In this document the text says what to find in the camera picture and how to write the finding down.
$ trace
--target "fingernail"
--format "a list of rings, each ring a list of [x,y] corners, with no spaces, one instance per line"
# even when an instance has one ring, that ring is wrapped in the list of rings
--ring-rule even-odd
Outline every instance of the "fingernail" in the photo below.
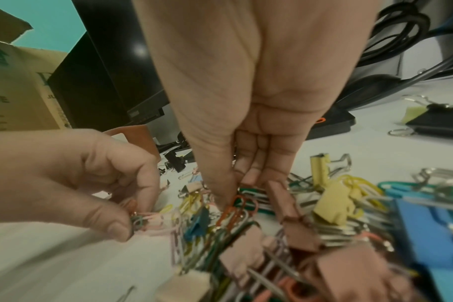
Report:
[[[130,230],[119,222],[113,222],[107,228],[107,234],[119,242],[126,242],[130,238]]]

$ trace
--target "cardboard box flap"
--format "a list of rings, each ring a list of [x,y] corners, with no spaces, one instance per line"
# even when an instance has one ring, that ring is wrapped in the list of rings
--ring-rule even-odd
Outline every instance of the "cardboard box flap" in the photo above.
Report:
[[[0,9],[0,42],[11,43],[32,26]]]

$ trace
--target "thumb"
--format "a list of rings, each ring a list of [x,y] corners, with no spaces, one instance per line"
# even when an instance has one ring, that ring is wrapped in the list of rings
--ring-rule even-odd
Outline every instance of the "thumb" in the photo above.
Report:
[[[132,237],[130,217],[125,209],[109,200],[60,187],[57,192],[61,197],[41,220],[90,228],[120,242]]]
[[[188,140],[192,147],[199,171],[208,188],[212,190],[215,203],[220,209],[225,209],[233,202],[236,195],[237,183],[233,171],[233,149],[231,137],[212,144],[208,141]]]

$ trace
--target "hand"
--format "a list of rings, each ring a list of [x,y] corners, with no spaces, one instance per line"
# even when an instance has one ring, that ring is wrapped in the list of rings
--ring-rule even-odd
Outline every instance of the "hand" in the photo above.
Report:
[[[379,9],[378,0],[133,2],[220,206],[239,182],[287,178],[309,130],[351,74]]]
[[[150,211],[158,197],[156,158],[93,130],[0,133],[0,222],[44,221],[131,237],[116,204],[135,197]],[[112,193],[110,201],[92,193]]]

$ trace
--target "person's right hand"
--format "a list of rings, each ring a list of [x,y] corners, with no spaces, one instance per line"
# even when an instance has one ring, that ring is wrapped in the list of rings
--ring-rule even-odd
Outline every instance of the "person's right hand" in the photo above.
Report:
[[[309,130],[351,74],[379,9],[378,0],[133,2],[220,206],[239,182],[287,178]]]

